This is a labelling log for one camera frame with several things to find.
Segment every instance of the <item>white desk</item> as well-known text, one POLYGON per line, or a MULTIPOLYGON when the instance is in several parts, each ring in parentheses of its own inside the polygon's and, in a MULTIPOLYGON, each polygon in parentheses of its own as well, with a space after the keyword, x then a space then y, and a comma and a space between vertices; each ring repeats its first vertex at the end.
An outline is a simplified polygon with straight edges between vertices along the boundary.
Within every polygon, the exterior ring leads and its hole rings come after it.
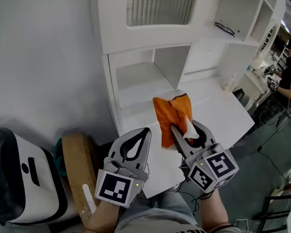
MULTIPOLYGON (((254 124, 239 101, 232 93, 223 91, 215 77, 181 83, 179 88, 191 99, 194 120, 208 127, 223 148, 230 148, 254 124)), ((129 120, 142 117, 150 121, 150 115, 155 115, 153 103, 148 104, 151 105, 151 111, 131 114, 129 120)), ((124 124, 125 131, 131 130, 129 120, 124 124)), ((184 176, 179 169, 182 156, 175 147, 173 150, 161 148, 162 133, 157 120, 148 127, 152 133, 147 161, 150 174, 143 191, 150 198, 184 181, 184 176)))

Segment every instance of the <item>orange cloth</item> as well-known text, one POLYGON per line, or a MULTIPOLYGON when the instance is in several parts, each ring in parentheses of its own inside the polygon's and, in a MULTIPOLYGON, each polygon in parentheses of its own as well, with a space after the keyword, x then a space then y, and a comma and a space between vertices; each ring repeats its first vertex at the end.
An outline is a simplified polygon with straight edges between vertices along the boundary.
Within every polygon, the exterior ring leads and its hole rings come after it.
POLYGON ((170 125, 175 124, 185 134, 187 132, 185 116, 190 122, 193 120, 190 98, 187 94, 177 96, 170 101, 153 98, 153 104, 162 131, 162 148, 169 148, 174 143, 170 125))

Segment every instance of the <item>jeans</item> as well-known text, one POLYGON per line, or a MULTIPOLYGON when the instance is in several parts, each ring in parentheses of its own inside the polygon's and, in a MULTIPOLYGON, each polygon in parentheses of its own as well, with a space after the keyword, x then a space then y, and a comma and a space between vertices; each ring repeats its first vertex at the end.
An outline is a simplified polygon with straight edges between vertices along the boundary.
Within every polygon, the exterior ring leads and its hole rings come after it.
POLYGON ((142 216, 144 212, 152 208, 159 208, 179 213, 180 216, 186 218, 191 222, 191 224, 197 225, 189 206, 184 201, 183 197, 175 191, 175 189, 171 188, 147 200, 137 197, 136 200, 130 205, 130 208, 128 208, 120 217, 118 225, 123 224, 125 221, 129 222, 129 218, 136 219, 139 216, 142 216))

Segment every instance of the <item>white robot device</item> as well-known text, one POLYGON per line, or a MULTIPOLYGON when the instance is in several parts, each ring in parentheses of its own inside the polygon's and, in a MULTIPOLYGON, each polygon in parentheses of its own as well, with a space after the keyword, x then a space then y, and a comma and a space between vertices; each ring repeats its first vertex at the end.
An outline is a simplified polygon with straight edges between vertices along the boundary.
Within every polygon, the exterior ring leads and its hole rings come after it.
POLYGON ((270 65, 269 67, 267 67, 264 71, 264 75, 271 75, 273 76, 274 74, 274 71, 275 71, 275 66, 274 65, 270 65))
POLYGON ((51 223, 77 214, 52 154, 0 128, 0 223, 51 223))
POLYGON ((193 139, 192 143, 183 139, 182 132, 175 125, 171 126, 172 137, 184 158, 180 167, 184 176, 209 193, 226 184, 239 168, 230 151, 215 142, 207 127, 194 120, 193 126, 199 138, 193 139))
POLYGON ((274 90, 279 86, 279 82, 278 82, 278 80, 274 80, 271 77, 267 77, 267 86, 270 89, 274 90))
POLYGON ((104 159, 103 170, 98 171, 95 197, 129 208, 142 191, 148 174, 145 172, 151 141, 151 130, 141 128, 116 139, 104 159), (140 141, 135 156, 128 152, 140 141))
MULTIPOLYGON (((183 139, 183 133, 174 125, 172 136, 178 152, 184 158, 180 168, 205 193, 226 184, 239 170, 229 150, 224 150, 211 131, 193 121, 199 134, 193 143, 183 139)), ((145 172, 147 155, 151 140, 149 128, 130 131, 113 142, 104 168, 97 176, 95 197, 109 203, 129 208, 141 192, 148 174, 145 172), (140 141, 134 157, 128 152, 140 141)))

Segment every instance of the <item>black shirt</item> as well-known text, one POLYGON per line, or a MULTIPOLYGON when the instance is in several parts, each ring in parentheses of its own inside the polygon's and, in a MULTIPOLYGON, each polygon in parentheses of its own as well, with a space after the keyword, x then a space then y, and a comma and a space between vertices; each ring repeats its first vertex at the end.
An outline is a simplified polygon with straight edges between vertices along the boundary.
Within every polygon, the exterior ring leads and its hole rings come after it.
MULTIPOLYGON (((281 81, 279 82, 279 87, 281 88, 290 89, 290 86, 291 86, 291 66, 287 67, 282 71, 281 81)), ((285 107, 288 106, 289 98, 287 98, 286 96, 276 91, 275 98, 285 107)))

